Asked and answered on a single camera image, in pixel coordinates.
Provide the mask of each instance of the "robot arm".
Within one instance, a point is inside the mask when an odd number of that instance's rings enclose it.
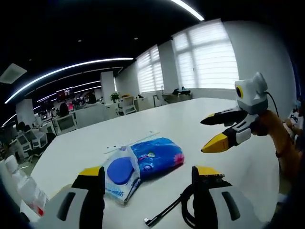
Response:
[[[267,84],[260,73],[252,79],[235,82],[238,106],[211,114],[201,121],[204,125],[233,125],[213,137],[203,148],[204,153],[218,153],[248,140],[259,123],[259,114],[268,108]]]

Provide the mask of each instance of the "person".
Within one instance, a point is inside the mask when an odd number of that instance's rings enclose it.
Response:
[[[18,127],[18,133],[22,133],[22,132],[24,132],[25,123],[19,122],[17,127]]]
[[[293,109],[289,114],[289,117],[285,119],[284,127],[293,140],[296,140],[296,136],[301,136],[303,134],[304,108],[304,101],[299,98],[296,102],[296,108]]]
[[[61,106],[59,107],[59,116],[65,117],[69,114],[69,109],[68,106],[66,105],[66,103],[62,103]]]
[[[95,103],[96,103],[95,95],[91,92],[89,93],[89,104],[95,104]]]

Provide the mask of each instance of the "desk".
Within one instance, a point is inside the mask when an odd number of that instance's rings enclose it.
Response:
[[[52,197],[65,185],[72,184],[84,168],[102,164],[114,146],[142,139],[149,131],[160,132],[157,137],[167,137],[182,148],[184,165],[158,180],[143,182],[125,207],[105,197],[104,228],[147,228],[143,219],[159,214],[191,183],[193,165],[210,166],[223,172],[224,179],[251,200],[259,219],[271,220],[278,196],[279,166],[270,137],[252,136],[225,153],[200,152],[205,143],[225,129],[223,125],[207,126],[200,121],[235,105],[236,101],[231,100],[193,99],[72,131],[54,139],[31,175],[46,195]],[[31,220],[38,218],[24,203],[21,203],[21,211]],[[163,228],[189,229],[180,205],[154,227]]]

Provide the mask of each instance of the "white plastic packet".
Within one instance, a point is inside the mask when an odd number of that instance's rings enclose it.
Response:
[[[130,157],[130,162],[134,171],[127,183],[117,185],[107,175],[109,165],[116,159],[121,157]],[[116,200],[118,203],[125,205],[141,183],[140,168],[138,166],[138,159],[134,155],[129,146],[122,146],[116,150],[105,162],[102,164],[105,169],[105,195]]]

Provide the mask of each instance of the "window blind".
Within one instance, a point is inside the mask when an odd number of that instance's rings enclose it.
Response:
[[[182,86],[234,89],[239,80],[237,63],[221,21],[205,22],[173,40]]]
[[[140,93],[161,90],[163,75],[157,46],[143,53],[137,60]]]

